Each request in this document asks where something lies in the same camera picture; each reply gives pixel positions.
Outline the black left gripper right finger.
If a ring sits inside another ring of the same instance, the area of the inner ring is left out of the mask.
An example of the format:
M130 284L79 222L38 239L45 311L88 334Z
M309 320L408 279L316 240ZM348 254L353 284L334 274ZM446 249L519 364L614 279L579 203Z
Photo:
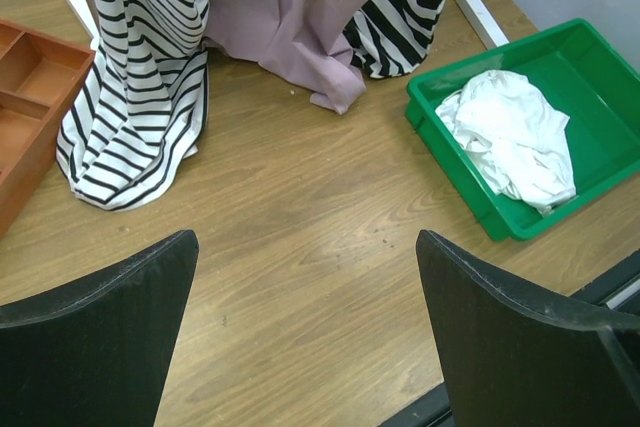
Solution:
M638 425L638 316L548 290L430 230L416 256L456 425Z

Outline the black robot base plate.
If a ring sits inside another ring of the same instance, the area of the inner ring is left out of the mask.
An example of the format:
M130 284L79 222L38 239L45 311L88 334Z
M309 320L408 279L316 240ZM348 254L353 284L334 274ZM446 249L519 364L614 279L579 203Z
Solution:
M635 315L639 314L639 251L623 259L575 292L573 298ZM444 383L412 402L382 426L454 426Z

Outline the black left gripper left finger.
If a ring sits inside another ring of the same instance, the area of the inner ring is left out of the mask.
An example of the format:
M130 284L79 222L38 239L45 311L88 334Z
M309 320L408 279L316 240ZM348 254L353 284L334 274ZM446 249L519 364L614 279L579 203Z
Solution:
M199 244L178 231L1 308L4 426L154 424Z

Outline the mauve tank top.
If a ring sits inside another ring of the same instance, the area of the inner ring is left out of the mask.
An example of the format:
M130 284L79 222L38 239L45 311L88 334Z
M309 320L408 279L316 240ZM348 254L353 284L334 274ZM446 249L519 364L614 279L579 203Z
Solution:
M368 0L209 0L205 37L344 114L366 90L343 30Z

